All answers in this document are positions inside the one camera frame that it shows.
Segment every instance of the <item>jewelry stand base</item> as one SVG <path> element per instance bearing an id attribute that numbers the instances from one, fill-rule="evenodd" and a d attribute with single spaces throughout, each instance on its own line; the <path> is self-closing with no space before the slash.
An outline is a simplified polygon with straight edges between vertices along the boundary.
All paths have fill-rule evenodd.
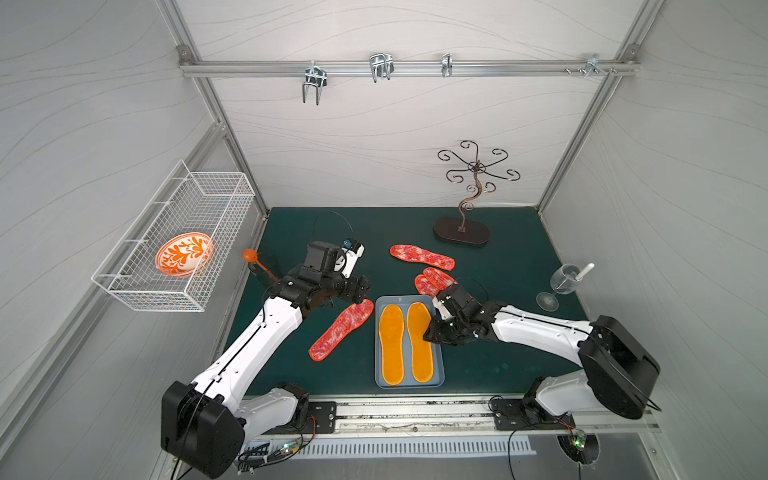
<path id="1" fill-rule="evenodd" d="M 461 218 L 442 217 L 437 219 L 433 229 L 440 240 L 473 247 L 482 247 L 491 239 L 491 231 L 483 223 L 467 220 L 463 232 L 458 231 L 461 225 Z"/>

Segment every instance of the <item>white stick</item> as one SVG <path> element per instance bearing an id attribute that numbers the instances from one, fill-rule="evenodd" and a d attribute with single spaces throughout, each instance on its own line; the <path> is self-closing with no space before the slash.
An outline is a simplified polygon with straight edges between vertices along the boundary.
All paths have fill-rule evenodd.
<path id="1" fill-rule="evenodd" d="M 582 278 L 584 278 L 584 275 L 589 273 L 589 270 L 592 270 L 594 268 L 594 263 L 587 263 L 587 266 L 585 266 L 583 269 L 581 269 L 581 272 L 578 273 L 576 278 L 574 280 L 579 281 Z"/>

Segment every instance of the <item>gray tray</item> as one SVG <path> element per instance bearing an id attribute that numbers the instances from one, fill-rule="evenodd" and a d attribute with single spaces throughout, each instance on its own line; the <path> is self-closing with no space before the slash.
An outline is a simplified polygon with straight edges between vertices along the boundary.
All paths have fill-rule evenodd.
<path id="1" fill-rule="evenodd" d="M 426 383 L 416 382 L 411 371 L 411 337 L 408 334 L 408 307 L 412 303 L 421 302 L 427 307 L 430 315 L 435 314 L 435 307 L 432 305 L 432 298 L 429 295 L 392 295 L 380 296 L 376 301 L 376 331 L 374 333 L 374 343 L 376 344 L 376 385 L 383 389 L 414 389 L 440 386 L 445 381 L 445 370 L 442 366 L 442 351 L 440 345 L 432 344 L 432 366 L 435 373 Z M 402 318 L 406 320 L 406 331 L 402 336 L 402 361 L 405 370 L 405 376 L 398 385 L 390 385 L 384 381 L 382 375 L 382 344 L 379 340 L 379 319 L 387 305 L 395 304 L 402 310 Z"/>

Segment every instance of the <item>metal jewelry stand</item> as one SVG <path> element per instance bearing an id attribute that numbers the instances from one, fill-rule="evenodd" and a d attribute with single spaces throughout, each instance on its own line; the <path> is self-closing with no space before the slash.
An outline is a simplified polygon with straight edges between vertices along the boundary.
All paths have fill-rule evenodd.
<path id="1" fill-rule="evenodd" d="M 475 146 L 475 161 L 473 162 L 464 160 L 452 150 L 440 150 L 437 153 L 437 158 L 442 161 L 450 161 L 453 157 L 456 157 L 467 166 L 467 168 L 461 170 L 451 169 L 445 172 L 445 178 L 447 178 L 451 183 L 460 184 L 464 181 L 464 177 L 458 174 L 461 172 L 472 172 L 472 178 L 475 180 L 475 182 L 474 184 L 467 186 L 467 191 L 473 195 L 471 197 L 465 198 L 458 204 L 458 212 L 462 215 L 462 218 L 439 218 L 435 222 L 434 230 L 435 235 L 437 235 L 442 240 L 481 247 L 491 239 L 491 231 L 483 223 L 467 220 L 466 215 L 464 215 L 464 210 L 472 210 L 475 208 L 475 206 L 472 204 L 472 201 L 477 200 L 481 195 L 483 195 L 483 193 L 490 194 L 491 192 L 496 191 L 496 185 L 493 184 L 493 182 L 487 181 L 485 182 L 485 187 L 483 187 L 482 182 L 478 179 L 478 175 L 486 174 L 494 178 L 501 178 L 502 180 L 516 181 L 520 180 L 520 174 L 516 170 L 512 169 L 507 170 L 508 177 L 499 177 L 498 175 L 490 174 L 487 171 L 488 167 L 492 167 L 493 165 L 499 164 L 506 160 L 509 157 L 509 154 L 506 151 L 503 151 L 501 148 L 494 148 L 491 153 L 498 156 L 504 155 L 504 158 L 486 165 L 478 159 L 480 149 L 475 142 L 471 140 L 464 140 L 459 144 L 461 148 L 467 149 L 469 149 L 471 145 Z"/>

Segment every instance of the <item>orange insole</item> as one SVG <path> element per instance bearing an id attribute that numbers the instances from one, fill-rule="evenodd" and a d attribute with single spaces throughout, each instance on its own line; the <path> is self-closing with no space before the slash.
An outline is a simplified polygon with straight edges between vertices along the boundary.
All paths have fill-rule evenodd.
<path id="1" fill-rule="evenodd" d="M 432 379 L 432 344 L 424 341 L 429 327 L 429 311 L 423 303 L 412 303 L 408 308 L 408 335 L 411 337 L 411 371 L 416 382 Z"/>
<path id="2" fill-rule="evenodd" d="M 398 385 L 406 376 L 402 361 L 402 335 L 405 331 L 400 307 L 387 305 L 379 319 L 379 339 L 382 344 L 382 376 L 390 385 Z"/>

